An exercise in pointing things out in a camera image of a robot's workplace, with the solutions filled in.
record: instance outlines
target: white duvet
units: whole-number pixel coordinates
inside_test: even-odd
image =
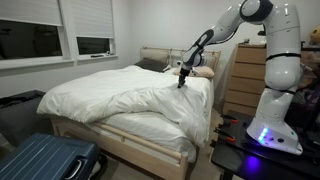
[[[158,112],[178,123],[191,141],[203,146],[210,124],[210,82],[187,78],[181,89],[177,89],[177,82],[178,76],[137,66],[102,71],[51,89],[37,112],[82,123],[118,113]]]

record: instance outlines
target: wooden dresser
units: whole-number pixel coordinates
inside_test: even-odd
[[[307,55],[308,51],[301,52],[303,63],[306,63]],[[265,59],[266,49],[263,46],[237,45],[231,56],[232,68],[227,84],[223,113],[233,110],[255,115],[265,87]]]

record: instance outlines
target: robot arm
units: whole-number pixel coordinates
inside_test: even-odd
[[[243,22],[263,24],[268,43],[267,86],[247,133],[265,147],[300,155],[302,147],[298,136],[284,122],[301,76],[300,23],[295,6],[274,6],[269,0],[246,0],[241,6],[230,7],[184,54],[178,88],[183,86],[192,67],[205,64],[201,55],[203,48],[227,41]]]

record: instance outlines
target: white wall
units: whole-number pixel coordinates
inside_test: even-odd
[[[0,97],[29,91],[48,91],[63,82],[107,69],[128,66],[131,61],[128,49],[130,41],[130,10],[128,0],[114,0],[114,28],[118,59],[46,65],[33,68],[20,68],[0,71]]]
[[[220,18],[233,4],[243,0],[134,0],[130,1],[132,37],[132,62],[139,59],[139,48],[156,46],[166,48],[189,48],[198,37]],[[319,0],[273,0],[276,5],[296,4],[300,13],[301,38],[309,41],[309,33],[320,24]],[[228,42],[207,47],[222,51],[215,75],[216,102],[222,100],[226,86],[228,61],[237,43],[249,36],[251,43],[259,43],[263,37],[256,34],[262,26],[242,24],[237,34]]]

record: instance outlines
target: wooden bed frame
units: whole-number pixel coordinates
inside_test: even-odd
[[[170,62],[171,64],[173,60],[181,60],[181,57],[179,57],[179,55],[181,56],[183,52],[186,51],[184,49],[167,49],[153,47],[143,47],[142,49],[153,49],[169,52],[168,62]],[[212,60],[214,60],[214,66],[212,68],[215,72],[221,52],[205,51],[205,53],[209,56],[212,56]],[[186,178],[189,166],[188,154],[186,152],[175,152],[173,150],[164,148],[155,143],[141,139],[139,137],[99,122],[95,123],[95,125],[100,129],[106,130],[108,132],[111,132],[112,134],[119,136],[120,138],[113,138],[111,136],[102,135],[79,122],[70,120],[65,117],[51,116],[51,121],[56,135],[73,137],[94,142],[103,151],[111,153],[112,155],[115,155],[164,179],[183,180]],[[126,143],[127,141],[134,142],[143,147],[156,151],[162,155],[170,157],[174,159],[176,163],[168,162],[162,158],[144,152],[136,147],[130,146],[128,143]]]

